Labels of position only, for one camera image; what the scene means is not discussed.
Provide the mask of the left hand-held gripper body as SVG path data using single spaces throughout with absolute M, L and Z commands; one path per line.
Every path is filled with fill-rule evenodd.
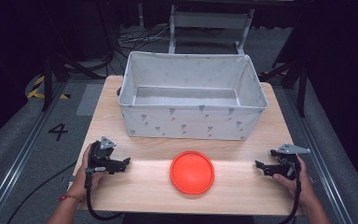
M 88 168 L 92 172 L 104 172 L 107 171 L 110 175 L 113 175 L 114 161 L 110 159 L 114 147 L 117 144 L 103 136 L 100 141 L 96 140 L 91 144 L 89 150 Z

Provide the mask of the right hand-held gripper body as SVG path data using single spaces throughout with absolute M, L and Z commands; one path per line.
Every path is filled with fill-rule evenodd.
M 309 154 L 310 149 L 298 147 L 292 144 L 285 143 L 277 149 L 272 149 L 270 155 L 278 163 L 285 168 L 284 177 L 294 180 L 300 172 L 300 164 L 297 159 L 298 154 Z

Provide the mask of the orange round plate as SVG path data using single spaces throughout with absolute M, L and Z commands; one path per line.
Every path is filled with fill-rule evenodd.
M 214 167 L 204 154 L 198 151 L 185 151 L 172 160 L 170 178 L 179 191 L 189 195 L 198 195 L 212 186 Z

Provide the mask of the white fabric storage box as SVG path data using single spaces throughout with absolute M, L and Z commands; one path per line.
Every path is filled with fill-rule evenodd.
M 251 58 L 133 51 L 118 100 L 128 135 L 245 140 L 269 103 Z

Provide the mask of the person's right hand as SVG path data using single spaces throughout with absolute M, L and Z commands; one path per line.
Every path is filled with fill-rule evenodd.
M 299 157 L 296 156 L 299 164 L 300 164 L 300 172 L 299 172 L 299 182 L 301 184 L 301 192 L 299 194 L 299 202 L 305 206 L 307 203 L 313 202 L 317 199 L 313 186 L 310 182 L 309 176 L 307 174 L 307 167 L 305 162 Z M 283 175 L 275 174 L 272 177 L 276 182 L 280 183 L 284 187 L 286 187 L 289 192 L 295 196 L 296 195 L 296 181 L 289 180 Z

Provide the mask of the person's left hand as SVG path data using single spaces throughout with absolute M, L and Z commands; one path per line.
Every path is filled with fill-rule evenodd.
M 68 189 L 68 193 L 71 195 L 75 195 L 77 198 L 84 200 L 87 195 L 87 190 L 85 187 L 86 183 L 86 169 L 88 168 L 88 159 L 90 153 L 91 145 L 88 145 L 85 152 L 83 153 L 82 163 L 76 172 L 75 180 Z M 97 172 L 93 173 L 91 176 L 91 190 L 95 190 L 101 179 L 106 175 L 106 172 Z

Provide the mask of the black metal stand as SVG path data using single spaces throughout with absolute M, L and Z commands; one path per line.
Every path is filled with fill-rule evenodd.
M 305 117 L 305 94 L 307 88 L 307 67 L 304 61 L 292 61 L 285 63 L 267 73 L 262 72 L 258 75 L 261 82 L 265 82 L 272 77 L 276 77 L 283 72 L 286 73 L 281 85 L 284 89 L 292 89 L 298 83 L 296 108 L 301 117 Z

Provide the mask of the yellow black floor tape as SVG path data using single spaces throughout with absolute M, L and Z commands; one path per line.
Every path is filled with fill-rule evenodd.
M 43 75 L 40 75 L 37 80 L 35 81 L 33 87 L 31 88 L 30 92 L 28 93 L 28 98 L 39 98 L 44 99 L 45 94 L 39 92 L 40 87 L 42 86 L 43 82 L 45 81 L 45 77 Z

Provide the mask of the black tripod stand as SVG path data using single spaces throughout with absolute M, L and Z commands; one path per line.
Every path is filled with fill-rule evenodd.
M 91 79 L 104 79 L 104 77 L 94 73 L 94 70 L 104 67 L 108 62 L 95 65 L 93 68 L 88 68 L 62 54 L 56 52 L 49 54 L 45 60 L 42 73 L 45 78 L 43 111 L 47 111 L 53 102 L 52 77 L 56 77 L 59 82 L 66 82 L 69 80 L 69 68 L 65 67 L 67 64 L 69 64 L 75 71 L 84 74 Z

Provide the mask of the grey metal stand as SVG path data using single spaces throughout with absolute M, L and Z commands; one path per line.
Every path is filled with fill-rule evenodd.
M 241 30 L 241 39 L 234 43 L 238 54 L 244 53 L 244 45 L 249 33 L 255 11 L 249 9 L 244 14 L 183 12 L 178 11 L 176 5 L 171 5 L 170 15 L 170 54 L 175 53 L 175 29 L 185 28 L 217 28 Z

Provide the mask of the aluminium floor rail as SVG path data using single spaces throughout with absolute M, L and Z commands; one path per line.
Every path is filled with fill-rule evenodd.
M 41 112 L 38 115 L 33 129 L 27 135 L 27 138 L 17 156 L 15 157 L 15 160 L 11 163 L 8 171 L 6 172 L 5 178 L 0 184 L 0 211 L 7 201 L 7 198 L 14 188 L 18 178 L 20 177 L 23 167 L 34 150 L 35 142 L 41 133 L 42 127 L 46 123 L 46 120 L 48 119 L 53 106 L 55 106 L 60 99 L 60 96 L 65 87 L 65 83 L 58 83 L 57 86 L 53 89 L 48 108 L 45 112 Z
M 303 118 L 298 112 L 296 95 L 293 91 L 283 90 L 282 93 L 287 101 L 288 111 L 290 111 L 284 112 L 285 121 L 289 124 L 289 133 L 296 146 L 310 150 L 306 160 L 310 161 L 310 168 L 316 173 L 311 181 L 323 188 L 323 193 L 334 212 L 337 224 L 353 224 L 349 210 L 338 190 L 337 181 L 331 171 L 333 164 L 337 164 L 337 161 L 327 161 L 322 154 L 322 148 L 319 147 L 315 135 L 310 129 L 307 117 Z

